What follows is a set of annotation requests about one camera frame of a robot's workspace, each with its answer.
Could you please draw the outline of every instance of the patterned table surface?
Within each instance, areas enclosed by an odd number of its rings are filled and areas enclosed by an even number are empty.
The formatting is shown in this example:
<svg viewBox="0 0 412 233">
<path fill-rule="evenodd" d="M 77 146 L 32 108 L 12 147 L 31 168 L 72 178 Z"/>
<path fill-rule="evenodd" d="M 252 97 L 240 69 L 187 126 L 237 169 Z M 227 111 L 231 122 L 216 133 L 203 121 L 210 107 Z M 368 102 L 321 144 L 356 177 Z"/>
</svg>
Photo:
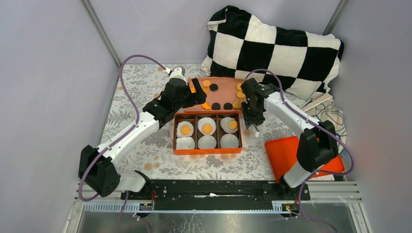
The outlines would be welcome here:
<svg viewBox="0 0 412 233">
<path fill-rule="evenodd" d="M 185 64 L 186 77 L 204 77 L 200 64 Z M 125 86 L 141 110 L 157 97 L 168 81 L 168 76 L 157 65 L 130 64 L 123 70 Z M 286 93 L 295 105 L 305 101 Z M 152 179 L 219 179 L 219 180 L 273 180 L 273 172 L 266 155 L 264 143 L 269 140 L 293 136 L 293 132 L 277 117 L 264 114 L 266 120 L 259 126 L 260 136 L 254 137 L 244 122 L 240 129 L 243 149 L 239 154 L 174 155 L 172 151 L 173 122 L 144 139 L 120 162 L 117 169 L 140 170 Z M 102 142 L 115 136 L 136 118 L 135 111 L 127 99 L 120 82 L 104 128 Z M 333 180 L 333 176 L 315 178 Z"/>
</svg>

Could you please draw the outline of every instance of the egg yolk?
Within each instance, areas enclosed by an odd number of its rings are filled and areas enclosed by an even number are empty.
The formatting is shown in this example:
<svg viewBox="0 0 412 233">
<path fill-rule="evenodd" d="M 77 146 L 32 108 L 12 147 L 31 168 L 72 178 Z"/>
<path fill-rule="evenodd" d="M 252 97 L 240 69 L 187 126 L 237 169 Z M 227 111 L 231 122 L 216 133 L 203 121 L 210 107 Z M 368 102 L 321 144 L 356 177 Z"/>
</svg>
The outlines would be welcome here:
<svg viewBox="0 0 412 233">
<path fill-rule="evenodd" d="M 209 125 L 209 124 L 204 125 L 203 128 L 202 128 L 204 133 L 211 133 L 212 129 L 213 129 L 212 126 Z"/>
<path fill-rule="evenodd" d="M 182 127 L 180 128 L 180 132 L 181 132 L 183 135 L 187 135 L 187 134 L 190 133 L 190 127 L 187 126 L 187 125 L 184 125 L 184 126 L 182 126 Z"/>
<path fill-rule="evenodd" d="M 235 128 L 237 128 L 238 123 L 235 120 L 232 120 L 229 122 L 229 129 L 234 130 Z"/>
</svg>

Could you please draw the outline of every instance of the white wall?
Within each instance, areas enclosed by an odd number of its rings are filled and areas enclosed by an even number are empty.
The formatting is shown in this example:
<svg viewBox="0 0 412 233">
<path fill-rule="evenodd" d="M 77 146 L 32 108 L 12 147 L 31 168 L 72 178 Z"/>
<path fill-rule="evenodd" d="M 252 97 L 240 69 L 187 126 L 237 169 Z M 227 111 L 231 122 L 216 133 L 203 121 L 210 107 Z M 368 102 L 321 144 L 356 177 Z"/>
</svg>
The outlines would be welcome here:
<svg viewBox="0 0 412 233">
<path fill-rule="evenodd" d="M 0 31 L 0 231 L 61 232 L 116 67 L 78 0 L 0 0 Z"/>
<path fill-rule="evenodd" d="M 411 232 L 412 1 L 353 0 L 334 34 L 345 42 L 333 84 L 375 233 Z"/>
<path fill-rule="evenodd" d="M 263 23 L 322 33 L 339 0 L 91 0 L 121 60 L 145 54 L 161 62 L 201 62 L 207 22 L 227 5 Z"/>
</svg>

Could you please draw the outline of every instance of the checkered pattern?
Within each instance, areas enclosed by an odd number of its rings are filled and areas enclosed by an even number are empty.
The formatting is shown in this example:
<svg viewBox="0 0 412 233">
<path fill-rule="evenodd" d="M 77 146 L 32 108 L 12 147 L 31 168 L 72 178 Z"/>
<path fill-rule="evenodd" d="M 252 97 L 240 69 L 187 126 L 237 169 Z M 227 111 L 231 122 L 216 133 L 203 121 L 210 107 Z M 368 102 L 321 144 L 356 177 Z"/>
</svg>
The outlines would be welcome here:
<svg viewBox="0 0 412 233">
<path fill-rule="evenodd" d="M 328 92 L 327 84 L 338 75 L 343 42 L 331 34 L 269 26 L 234 6 L 215 13 L 207 26 L 210 43 L 202 63 L 207 75 L 244 79 L 254 69 L 268 69 L 285 91 L 304 100 Z M 278 85 L 265 72 L 251 77 Z"/>
</svg>

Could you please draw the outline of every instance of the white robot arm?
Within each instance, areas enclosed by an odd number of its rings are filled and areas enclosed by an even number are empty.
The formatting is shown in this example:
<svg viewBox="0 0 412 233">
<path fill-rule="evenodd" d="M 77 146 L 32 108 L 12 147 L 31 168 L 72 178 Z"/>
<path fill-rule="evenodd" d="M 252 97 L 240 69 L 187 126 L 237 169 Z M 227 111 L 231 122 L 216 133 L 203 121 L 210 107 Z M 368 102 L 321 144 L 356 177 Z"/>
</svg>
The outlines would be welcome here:
<svg viewBox="0 0 412 233">
<path fill-rule="evenodd" d="M 165 91 L 160 99 L 156 98 L 143 108 L 138 122 L 132 122 L 115 137 L 97 148 L 86 146 L 81 153 L 79 178 L 90 165 L 90 162 L 102 151 L 105 153 L 93 165 L 93 169 L 85 178 L 86 184 L 93 188 L 100 196 L 106 197 L 114 190 L 130 190 L 139 192 L 145 185 L 147 177 L 136 172 L 116 171 L 117 165 L 124 157 L 144 138 L 159 130 L 163 125 L 174 118 L 180 108 L 202 104 L 206 101 L 206 94 L 197 79 L 193 79 L 195 93 L 191 93 L 184 77 L 184 69 L 177 67 L 170 73 L 171 79 L 166 84 Z M 300 138 L 297 153 L 298 162 L 278 181 L 285 189 L 293 189 L 300 185 L 314 170 L 328 163 L 337 156 L 336 141 L 312 128 L 298 115 L 288 109 L 281 101 L 280 93 L 272 84 L 260 86 L 255 79 L 248 79 L 242 84 L 246 95 L 246 102 L 242 103 L 242 113 L 246 127 L 252 126 L 255 135 L 257 126 L 264 121 L 263 112 L 268 111 L 276 115 Z M 298 107 L 288 102 L 295 110 L 302 112 Z M 327 130 L 334 132 L 330 122 L 320 124 Z"/>
<path fill-rule="evenodd" d="M 96 148 L 90 145 L 83 148 L 80 156 L 79 178 L 83 177 L 91 162 L 102 154 L 85 177 L 85 183 L 100 196 L 106 197 L 115 190 L 138 192 L 146 182 L 144 175 L 140 172 L 117 172 L 115 166 L 144 138 L 172 120 L 181 108 L 192 107 L 206 101 L 206 94 L 197 79 L 192 80 L 196 91 L 191 92 L 183 67 L 167 71 L 170 79 L 165 90 L 158 98 L 146 104 L 138 120 L 134 120 L 116 136 Z"/>
<path fill-rule="evenodd" d="M 273 84 L 261 86 L 255 79 L 248 79 L 241 85 L 241 88 L 246 95 L 246 102 L 242 103 L 246 127 L 252 127 L 255 135 L 258 135 L 257 126 L 264 121 L 263 112 L 268 111 L 284 122 L 299 138 L 296 155 L 298 161 L 278 182 L 284 183 L 289 188 L 296 188 L 312 172 L 338 156 L 337 142 L 291 111 L 285 103 L 308 120 L 312 122 L 318 122 L 318 120 L 287 99 L 282 100 L 279 89 Z M 318 122 L 318 124 L 335 134 L 335 127 L 331 122 Z"/>
</svg>

